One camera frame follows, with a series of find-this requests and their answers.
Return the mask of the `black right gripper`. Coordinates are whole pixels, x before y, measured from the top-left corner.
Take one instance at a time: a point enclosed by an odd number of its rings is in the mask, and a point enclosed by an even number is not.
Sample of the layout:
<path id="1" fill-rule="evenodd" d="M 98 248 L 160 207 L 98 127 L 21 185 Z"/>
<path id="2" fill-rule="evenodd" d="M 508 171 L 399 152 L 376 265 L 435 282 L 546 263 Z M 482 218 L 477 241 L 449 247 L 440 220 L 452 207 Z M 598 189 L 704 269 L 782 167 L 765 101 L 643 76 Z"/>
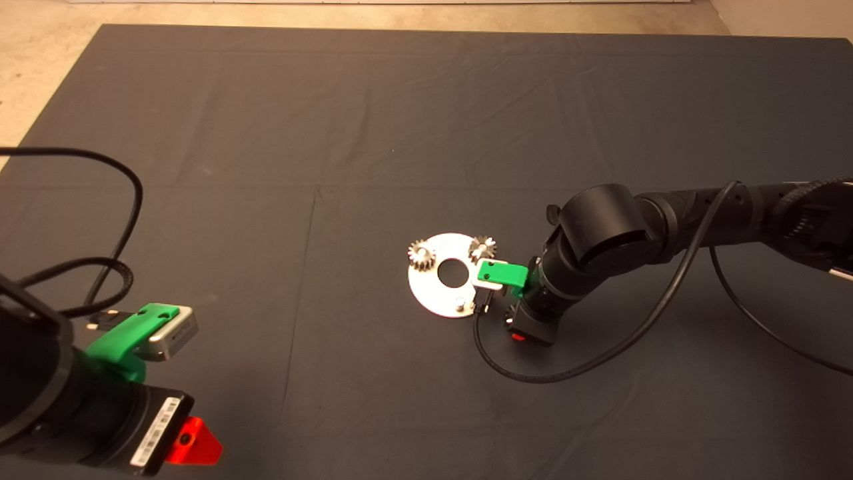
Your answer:
<path id="1" fill-rule="evenodd" d="M 558 318 L 545 318 L 531 311 L 524 301 L 506 310 L 506 330 L 514 341 L 531 341 L 541 346 L 552 346 L 557 340 L 558 322 Z"/>

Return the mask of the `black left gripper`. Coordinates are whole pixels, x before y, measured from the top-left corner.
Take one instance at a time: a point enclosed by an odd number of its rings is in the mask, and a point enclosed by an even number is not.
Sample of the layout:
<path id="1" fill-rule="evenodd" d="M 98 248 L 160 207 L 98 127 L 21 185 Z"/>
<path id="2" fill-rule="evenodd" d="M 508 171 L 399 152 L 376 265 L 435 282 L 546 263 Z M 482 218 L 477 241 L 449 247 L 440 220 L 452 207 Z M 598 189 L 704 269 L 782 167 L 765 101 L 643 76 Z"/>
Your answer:
<path id="1" fill-rule="evenodd" d="M 225 448 L 200 417 L 189 417 L 194 406 L 183 390 L 139 383 L 97 393 L 56 437 L 55 460 L 141 477 L 158 474 L 165 459 L 216 465 Z"/>

